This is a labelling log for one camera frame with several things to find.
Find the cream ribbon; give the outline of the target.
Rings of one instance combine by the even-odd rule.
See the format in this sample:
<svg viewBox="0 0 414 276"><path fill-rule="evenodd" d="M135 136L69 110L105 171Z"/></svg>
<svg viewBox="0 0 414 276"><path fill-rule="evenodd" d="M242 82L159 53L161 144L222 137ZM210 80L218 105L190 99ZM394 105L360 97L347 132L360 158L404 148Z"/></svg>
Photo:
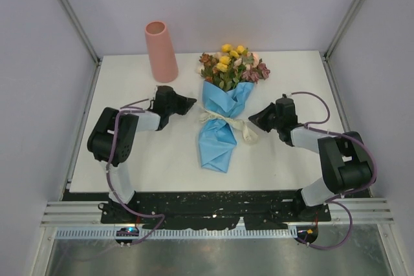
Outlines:
<svg viewBox="0 0 414 276"><path fill-rule="evenodd" d="M207 108L204 108L202 105L201 108L203 110L203 113L199 117L199 121L201 123L206 123L210 120L223 120L227 124L229 124L233 129L241 132L245 143L252 145L258 142L259 136L256 134L255 131L249 128L245 120L225 117L217 112L213 112L208 110Z"/></svg>

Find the blue wrapping paper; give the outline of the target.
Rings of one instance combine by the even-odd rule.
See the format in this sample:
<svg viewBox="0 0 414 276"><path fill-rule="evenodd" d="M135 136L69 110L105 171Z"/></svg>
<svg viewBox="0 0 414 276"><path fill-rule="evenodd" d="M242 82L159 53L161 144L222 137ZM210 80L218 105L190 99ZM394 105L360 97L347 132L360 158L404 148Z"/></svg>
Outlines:
<svg viewBox="0 0 414 276"><path fill-rule="evenodd" d="M232 90L223 91L205 81L202 87L202 106L225 117L240 119L239 115L244 111L253 88L253 83L242 82ZM202 168L222 173L228 171L232 152L237 146L234 131L223 120L210 120L203 124L198 136Z"/></svg>

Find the artificial flower bunch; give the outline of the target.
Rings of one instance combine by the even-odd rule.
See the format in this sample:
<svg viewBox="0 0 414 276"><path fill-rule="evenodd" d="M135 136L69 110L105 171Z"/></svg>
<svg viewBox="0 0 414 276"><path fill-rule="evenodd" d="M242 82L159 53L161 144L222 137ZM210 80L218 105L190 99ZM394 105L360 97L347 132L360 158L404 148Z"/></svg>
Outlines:
<svg viewBox="0 0 414 276"><path fill-rule="evenodd" d="M267 80L270 69L256 52L239 45L225 44L215 54L202 53L199 74L204 81L229 91L242 82L257 83Z"/></svg>

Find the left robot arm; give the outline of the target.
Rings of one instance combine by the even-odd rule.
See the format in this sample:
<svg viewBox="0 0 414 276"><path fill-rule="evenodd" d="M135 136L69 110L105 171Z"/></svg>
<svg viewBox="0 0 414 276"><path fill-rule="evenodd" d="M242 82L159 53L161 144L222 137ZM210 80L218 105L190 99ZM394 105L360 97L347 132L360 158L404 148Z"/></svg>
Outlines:
<svg viewBox="0 0 414 276"><path fill-rule="evenodd" d="M145 215L131 203L135 190L130 181L127 160L130 157L135 135L139 132L161 131L174 114L186 115L197 103L195 98L182 96L173 87L156 87L152 98L144 98L119 109L106 107L87 140L87 150L92 153L105 173L109 199L116 216L125 223L138 218L159 218L164 215Z"/></svg>

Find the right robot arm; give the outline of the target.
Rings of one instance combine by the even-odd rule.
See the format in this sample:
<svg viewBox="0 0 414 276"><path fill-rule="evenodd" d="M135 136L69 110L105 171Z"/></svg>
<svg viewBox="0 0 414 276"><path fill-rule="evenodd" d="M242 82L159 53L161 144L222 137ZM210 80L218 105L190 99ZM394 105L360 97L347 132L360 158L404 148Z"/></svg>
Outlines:
<svg viewBox="0 0 414 276"><path fill-rule="evenodd" d="M375 181L373 159L358 132L334 133L313 128L316 122L300 123L294 100L285 94L248 119L262 131L277 131L285 144L319 155L321 178L297 190L292 201L299 220L312 220L324 203Z"/></svg>

